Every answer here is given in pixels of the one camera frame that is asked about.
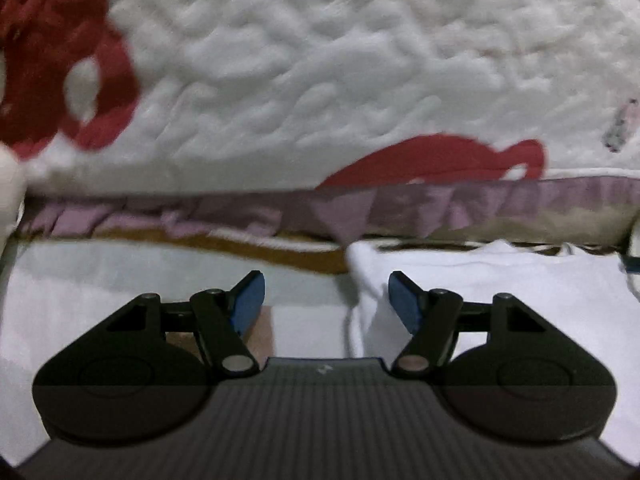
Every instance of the white cloth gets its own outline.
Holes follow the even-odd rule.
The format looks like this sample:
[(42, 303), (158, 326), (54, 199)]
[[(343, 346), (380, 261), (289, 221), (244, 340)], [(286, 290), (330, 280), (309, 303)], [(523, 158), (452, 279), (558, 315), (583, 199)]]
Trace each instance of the white cloth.
[[(118, 58), (118, 81), (135, 74), (140, 92), (126, 104), (137, 106), (130, 121), (125, 110), (100, 114), (110, 48), (84, 57), (95, 34), (78, 39), (86, 43), (67, 49), (76, 63), (57, 90), (82, 126), (118, 138), (83, 151), (57, 134), (27, 163), (41, 190), (313, 188), (380, 148), (440, 131), (500, 152), (537, 139), (547, 178), (640, 175), (640, 136), (620, 153), (602, 141), (616, 109), (638, 97), (640, 0), (108, 0), (107, 16), (92, 1), (50, 0), (42, 12), (60, 15), (55, 39), (81, 34), (79, 20), (123, 35), (131, 69)], [(9, 88), (17, 69), (2, 61)], [(29, 91), (32, 106), (45, 97)]]
[[(617, 255), (567, 247), (543, 256), (497, 241), (465, 253), (380, 253), (358, 242), (347, 256), (359, 293), (349, 328), (354, 356), (381, 356), (390, 364), (411, 337), (387, 299), (394, 270), (424, 290), (447, 288), (467, 301), (489, 303), (494, 294), (510, 292), (611, 371), (618, 397), (602, 440), (626, 460), (640, 460), (640, 303)], [(484, 342), (484, 335), (474, 336), (461, 338), (456, 354)]]
[(0, 142), (0, 251), (22, 216), (26, 187), (24, 168)]

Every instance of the white sheet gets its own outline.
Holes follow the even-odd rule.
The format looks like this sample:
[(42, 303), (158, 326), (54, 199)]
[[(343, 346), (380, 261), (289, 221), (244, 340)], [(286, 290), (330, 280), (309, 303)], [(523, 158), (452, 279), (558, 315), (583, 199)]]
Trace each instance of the white sheet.
[[(385, 254), (358, 242), (348, 249), (348, 261), (359, 291), (350, 321), (353, 355), (381, 356), (390, 365), (411, 339), (386, 297), (394, 270), (424, 290), (447, 288), (467, 301), (490, 303), (494, 294), (510, 292), (609, 368), (618, 397), (602, 439), (626, 460), (640, 461), (640, 303), (617, 255), (593, 256), (572, 247), (543, 256), (502, 241), (467, 253)], [(455, 355), (485, 339), (461, 337)]]
[[(80, 30), (65, 5), (51, 5), (69, 36)], [(94, 129), (113, 139), (80, 148), (63, 126), (28, 163), (41, 190), (315, 187), (440, 131), (498, 152), (537, 139), (547, 178), (640, 176), (639, 137), (620, 153), (602, 140), (638, 97), (640, 0), (110, 0), (106, 13), (139, 86), (127, 103), (135, 112), (123, 126), (97, 104), (108, 63), (88, 38), (90, 54), (56, 91), (68, 122), (82, 131), (101, 120)], [(39, 31), (36, 18), (30, 25), (24, 48)], [(37, 85), (30, 92), (36, 103)], [(521, 177), (516, 166), (505, 177)]]
[(356, 301), (347, 276), (153, 244), (11, 244), (0, 286), (0, 454), (17, 465), (47, 441), (31, 381), (86, 330), (143, 292), (181, 301), (212, 286), (228, 290), (253, 269), (266, 277), (276, 355), (347, 357), (348, 306)]

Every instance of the fabric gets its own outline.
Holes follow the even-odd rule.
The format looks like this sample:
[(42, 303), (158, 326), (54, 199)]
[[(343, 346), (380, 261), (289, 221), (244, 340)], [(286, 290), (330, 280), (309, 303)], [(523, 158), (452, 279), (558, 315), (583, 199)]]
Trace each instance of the fabric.
[(0, 144), (0, 253), (20, 223), (25, 192), (24, 169), (11, 150)]
[[(617, 207), (623, 210), (620, 215)], [(511, 219), (532, 227), (500, 225), (470, 235), (487, 240), (509, 232), (516, 241), (615, 244), (639, 208), (639, 180), (584, 177), (190, 197), (49, 198), (28, 203), (20, 232), (84, 237), (160, 230), (178, 239), (215, 237), (231, 228), (261, 238), (298, 232), (349, 244), (366, 234), (427, 237), (437, 230), (444, 239), (459, 239), (464, 232), (447, 231)]]
[(0, 23), (0, 140), (40, 192), (640, 175), (640, 0), (0, 0)]
[[(611, 371), (618, 397), (602, 439), (626, 460), (640, 461), (640, 303), (619, 256), (593, 256), (573, 246), (543, 256), (497, 241), (466, 253), (380, 253), (358, 242), (347, 257), (359, 294), (350, 319), (352, 355), (380, 356), (390, 365), (411, 339), (386, 296), (394, 270), (424, 290), (446, 288), (467, 301), (490, 303), (495, 294), (510, 292)], [(462, 334), (454, 356), (485, 340), (486, 334)]]

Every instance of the bed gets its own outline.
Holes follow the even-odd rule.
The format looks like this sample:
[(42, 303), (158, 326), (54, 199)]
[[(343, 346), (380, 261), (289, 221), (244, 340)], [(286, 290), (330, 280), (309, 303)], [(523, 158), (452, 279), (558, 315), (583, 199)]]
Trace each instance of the bed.
[(640, 202), (639, 0), (0, 6), (28, 232), (544, 238), (571, 213), (546, 235), (597, 242)]

